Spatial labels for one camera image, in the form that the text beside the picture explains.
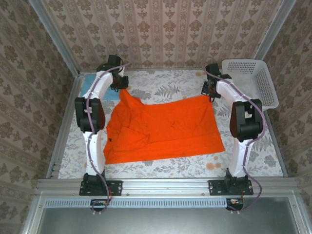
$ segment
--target cable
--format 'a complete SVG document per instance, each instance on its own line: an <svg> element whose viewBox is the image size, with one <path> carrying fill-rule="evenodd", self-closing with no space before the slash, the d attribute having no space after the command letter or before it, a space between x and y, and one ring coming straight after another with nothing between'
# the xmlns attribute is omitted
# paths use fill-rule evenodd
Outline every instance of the cable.
<svg viewBox="0 0 312 234"><path fill-rule="evenodd" d="M211 56L207 56L206 59L204 60L204 62L207 60L207 58L211 58L212 60L214 60L214 61L216 62L216 60L215 60L213 57L211 57ZM250 146L252 143L254 143L255 141L261 139L261 138L264 136L264 134L265 134L265 130L266 130L265 117L264 117L263 112L260 110L260 108L257 107L257 105L254 104L254 102L252 102L248 97L246 97L245 94L243 94L243 93L233 84L233 82L230 82L230 81L228 81L228 80L226 80L226 79L223 79L223 78L221 78L221 77L217 77L217 76L215 76L215 75L213 75L213 74L207 72L205 68L204 68L203 70L205 71L205 73L206 73L207 75L209 75L209 76L211 76L211 77L214 77L214 78L216 78L216 79L219 79L219 80L225 82L226 84L230 85L230 86L237 92L238 95L240 95L243 99L245 99L247 102L249 102L249 103L259 112L259 114L261 115L261 118L262 118L262 123L263 123L263 124L262 124L262 125L263 125L262 133L261 133L260 136L258 136L256 139L253 139L252 141L250 141L250 142L248 142L248 143L246 144L246 150L245 150L244 160L243 160L243 170L244 170L245 174L246 174L248 177L250 177L250 179L252 179L252 180L259 186L259 193L258 193L257 197L253 200L253 202L252 202L248 207L246 207L246 208L244 208L244 209L242 209L242 210L240 210L240 211L237 211L235 208L233 208L233 207L231 207L231 206L228 206L228 207L231 208L232 210L237 211L237 213L243 212L243 211L248 210L250 207L252 207L252 206L259 200L259 198L260 198L260 196L261 196L261 193L262 193L262 186L261 186L261 184L259 183L259 181L257 181L253 176L251 176L251 175L247 172L247 169L246 169L246 160L247 160L247 154L248 154L249 146Z"/></svg>
<svg viewBox="0 0 312 234"><path fill-rule="evenodd" d="M105 203L105 207L104 207L100 212L105 211L106 208L107 208L107 206L109 205L109 203L110 203L110 201L111 201L111 198L110 198L110 197L111 197L111 196L110 196L111 191L108 189L108 185L107 185L107 182L106 182L105 178L104 178L104 177L101 175L101 173L96 169L96 167L95 167L94 164L93 164L92 158L91 158L90 142L91 142L92 136L95 134L95 130L94 130L94 126L93 126L92 118L91 118L91 113L90 113L90 109L89 109L89 101L90 101L90 97L91 97L91 95L92 95L92 93L93 93L95 87L97 86L98 82L101 80L102 77L104 77L108 72L110 72L110 71L112 71L112 70L119 69L119 68L123 68L123 67L126 67L126 66L130 65L130 64L131 64L131 61L128 62L128 63L126 63L126 64L122 64L121 66L116 66L116 67L110 68L110 69L108 69L107 71L103 72L102 75L100 75L99 78L97 78L96 82L95 82L94 85L92 86L91 91L90 91L90 94L89 94L89 96L88 96L88 98L87 98L87 101L86 101L87 115L88 115L88 119L89 119L89 124L90 124L90 126L91 126L91 130L92 130L92 133L91 133L91 134L89 135L89 137L88 137L87 155L88 155L88 158L89 158L89 161L90 161L90 164L91 164L93 170L94 170L94 171L96 172L96 174L101 178L101 180L102 180L102 182L103 182L103 184L104 184L104 186L105 186L105 189L106 189L106 191L107 191L107 202ZM92 204L92 207L91 207L91 210L92 210L93 212L95 212L95 210L94 210L94 205L95 205L95 204L96 204L96 202L93 203L93 204Z"/></svg>

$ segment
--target white plastic basket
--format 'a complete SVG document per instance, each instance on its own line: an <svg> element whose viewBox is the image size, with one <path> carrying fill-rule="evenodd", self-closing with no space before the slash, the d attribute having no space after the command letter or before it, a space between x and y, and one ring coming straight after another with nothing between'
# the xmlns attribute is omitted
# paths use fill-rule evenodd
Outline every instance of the white plastic basket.
<svg viewBox="0 0 312 234"><path fill-rule="evenodd" d="M229 74L234 84L251 84L257 94L249 95L251 98L260 98L263 111L278 107L278 99L272 78L266 63L255 59L226 59L222 62L222 73Z"/></svg>

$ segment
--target black mounting plate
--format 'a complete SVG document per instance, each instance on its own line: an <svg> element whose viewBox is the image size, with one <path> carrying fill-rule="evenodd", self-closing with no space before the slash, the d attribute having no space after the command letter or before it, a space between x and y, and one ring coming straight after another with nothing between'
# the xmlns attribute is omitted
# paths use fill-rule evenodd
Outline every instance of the black mounting plate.
<svg viewBox="0 0 312 234"><path fill-rule="evenodd" d="M221 196L221 195L242 195L242 191L238 190L237 193L229 193L224 179L213 179L208 180L209 185L209 193L210 196ZM252 187L252 183L248 180L248 184L243 188L244 195L254 195L254 190Z"/></svg>
<svg viewBox="0 0 312 234"><path fill-rule="evenodd" d="M107 180L108 188L111 189L112 196L121 196L122 180ZM80 196L107 196L106 189L103 189L103 182L89 184L85 181L80 185Z"/></svg>

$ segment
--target orange stain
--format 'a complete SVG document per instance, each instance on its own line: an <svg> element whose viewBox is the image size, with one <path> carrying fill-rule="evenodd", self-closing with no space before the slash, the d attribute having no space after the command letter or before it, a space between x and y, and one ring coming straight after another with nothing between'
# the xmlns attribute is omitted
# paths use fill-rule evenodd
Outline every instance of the orange stain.
<svg viewBox="0 0 312 234"><path fill-rule="evenodd" d="M215 166L214 166L213 163L208 162L208 163L206 164L206 168L207 168L207 170L212 171L212 170L215 168Z"/></svg>
<svg viewBox="0 0 312 234"><path fill-rule="evenodd" d="M217 162L217 163L215 164L215 167L216 167L216 168L221 168L221 163Z"/></svg>

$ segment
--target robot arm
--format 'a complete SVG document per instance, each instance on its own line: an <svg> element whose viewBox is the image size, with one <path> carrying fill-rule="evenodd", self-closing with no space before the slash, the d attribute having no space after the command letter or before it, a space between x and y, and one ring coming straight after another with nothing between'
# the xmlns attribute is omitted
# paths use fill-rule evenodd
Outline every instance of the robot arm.
<svg viewBox="0 0 312 234"><path fill-rule="evenodd" d="M218 64L211 64L206 67L208 73L218 76L222 79L231 80L229 75L222 75ZM230 131L234 137L233 157L227 169L225 184L228 192L241 192L241 189L248 187L248 176L244 172L244 156L246 146L253 139L256 139L262 132L263 123L260 113L241 97L237 91L227 82L218 80L207 75L208 81L204 83L202 94L209 95L211 102L215 98L224 97L232 108L230 119ZM252 102L262 110L262 104L259 99L252 99ZM252 144L249 144L246 156L245 167L247 166Z"/></svg>
<svg viewBox="0 0 312 234"><path fill-rule="evenodd" d="M115 69L111 72L105 73L110 68L114 68L121 65L121 58L115 55L110 55L108 62L97 68L96 78L91 85L90 89L86 92L83 97L78 97L75 99L75 109L78 127L80 127L83 132L84 141L88 144L88 139L91 137L90 141L90 156L93 161L93 165L102 173L104 171L104 157L101 148L101 135L105 126L105 114L101 104L101 100L108 89L113 89L117 91L118 89L125 89L128 87L128 77L124 77L124 67L121 69ZM95 133L93 134L90 122L86 111L86 101L90 96L89 109L91 113L91 119L94 127ZM93 170L89 157L87 157L87 168L86 173L92 176L96 175Z"/></svg>

